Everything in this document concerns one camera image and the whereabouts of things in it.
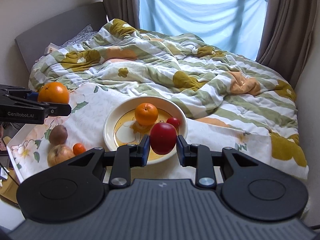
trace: onion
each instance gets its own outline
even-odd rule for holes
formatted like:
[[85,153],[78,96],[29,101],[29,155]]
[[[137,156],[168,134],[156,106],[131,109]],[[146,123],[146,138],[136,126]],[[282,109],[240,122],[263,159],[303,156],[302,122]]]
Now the onion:
[[48,154],[48,165],[50,167],[71,159],[75,155],[71,148],[61,144],[53,147]]

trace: kiwi fruit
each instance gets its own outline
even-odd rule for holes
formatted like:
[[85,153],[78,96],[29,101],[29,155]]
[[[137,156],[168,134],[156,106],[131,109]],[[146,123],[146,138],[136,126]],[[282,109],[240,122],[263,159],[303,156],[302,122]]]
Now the kiwi fruit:
[[67,129],[63,125],[57,125],[49,135],[49,142],[53,145],[64,144],[68,138]]

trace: cable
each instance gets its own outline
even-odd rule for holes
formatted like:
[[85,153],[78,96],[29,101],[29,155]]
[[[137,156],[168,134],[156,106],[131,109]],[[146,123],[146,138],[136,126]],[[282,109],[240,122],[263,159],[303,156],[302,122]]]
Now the cable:
[[12,123],[10,123],[10,124],[11,124],[11,126],[12,126],[16,131],[19,131],[19,129],[18,129],[18,128],[15,128]]
[[18,125],[16,122],[14,122],[14,124],[15,124],[16,126],[20,127],[20,129],[23,127],[23,126],[21,126],[21,125]]
[[0,166],[4,169],[4,171],[7,173],[7,175],[15,182],[15,184],[18,185],[19,187],[19,184],[15,181],[15,179],[13,177],[11,177],[11,175],[9,174],[9,172],[7,172],[7,170],[4,168],[4,166],[0,163]]
[[311,226],[309,227],[311,230],[318,230],[320,229],[320,225],[315,225],[315,226]]

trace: robotic arm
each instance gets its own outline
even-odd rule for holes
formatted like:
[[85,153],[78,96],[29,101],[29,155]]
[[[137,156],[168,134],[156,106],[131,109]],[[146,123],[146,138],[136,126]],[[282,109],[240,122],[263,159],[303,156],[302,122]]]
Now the robotic arm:
[[43,124],[50,116],[68,116],[68,104],[37,102],[38,93],[22,87],[0,85],[0,122]]

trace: gray headboard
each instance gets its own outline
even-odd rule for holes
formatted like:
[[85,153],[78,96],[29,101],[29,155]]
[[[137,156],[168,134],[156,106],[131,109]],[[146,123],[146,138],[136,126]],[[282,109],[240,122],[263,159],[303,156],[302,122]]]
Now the gray headboard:
[[103,2],[96,2],[59,14],[20,34],[15,41],[29,72],[50,42],[60,46],[89,24],[98,31],[107,23],[106,16]]

